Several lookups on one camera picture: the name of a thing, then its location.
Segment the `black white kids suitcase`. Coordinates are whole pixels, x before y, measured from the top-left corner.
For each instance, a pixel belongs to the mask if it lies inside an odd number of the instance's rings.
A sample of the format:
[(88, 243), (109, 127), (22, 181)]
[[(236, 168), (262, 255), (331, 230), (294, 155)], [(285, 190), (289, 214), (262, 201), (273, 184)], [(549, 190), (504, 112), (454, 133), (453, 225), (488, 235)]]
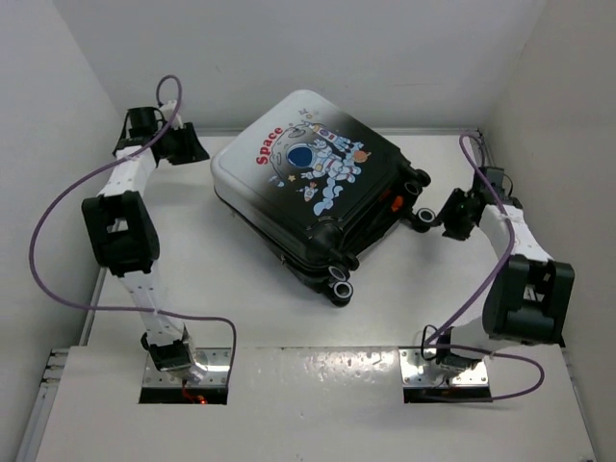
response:
[(413, 208), (431, 183), (400, 148), (311, 90), (296, 90), (211, 162), (218, 198), (307, 287), (343, 307), (359, 256)]

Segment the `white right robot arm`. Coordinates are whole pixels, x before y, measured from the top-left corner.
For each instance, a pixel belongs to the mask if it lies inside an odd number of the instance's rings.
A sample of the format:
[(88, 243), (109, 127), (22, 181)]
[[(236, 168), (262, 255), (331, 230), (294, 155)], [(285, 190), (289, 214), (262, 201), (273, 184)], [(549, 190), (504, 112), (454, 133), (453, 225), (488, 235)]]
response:
[(504, 170), (482, 167), (468, 191), (455, 189), (437, 216), (443, 235), (465, 241), (474, 229), (499, 258), (482, 314), (438, 336), (435, 362), (450, 371), (472, 369), (490, 352), (515, 345), (560, 345), (575, 281), (568, 263), (536, 241), (521, 202), (502, 186)]

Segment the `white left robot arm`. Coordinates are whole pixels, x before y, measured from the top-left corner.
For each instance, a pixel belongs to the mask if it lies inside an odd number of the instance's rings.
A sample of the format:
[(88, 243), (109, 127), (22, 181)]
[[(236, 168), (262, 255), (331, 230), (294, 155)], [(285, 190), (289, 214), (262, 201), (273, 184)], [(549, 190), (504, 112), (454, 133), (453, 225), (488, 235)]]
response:
[(160, 240), (143, 201), (160, 162), (180, 166), (209, 157), (179, 107), (169, 100), (128, 110), (115, 146), (117, 164), (103, 189), (83, 200), (82, 213), (97, 263), (119, 280), (140, 311), (141, 345), (154, 367), (193, 380), (200, 372), (187, 327), (162, 312), (167, 295), (158, 268)]

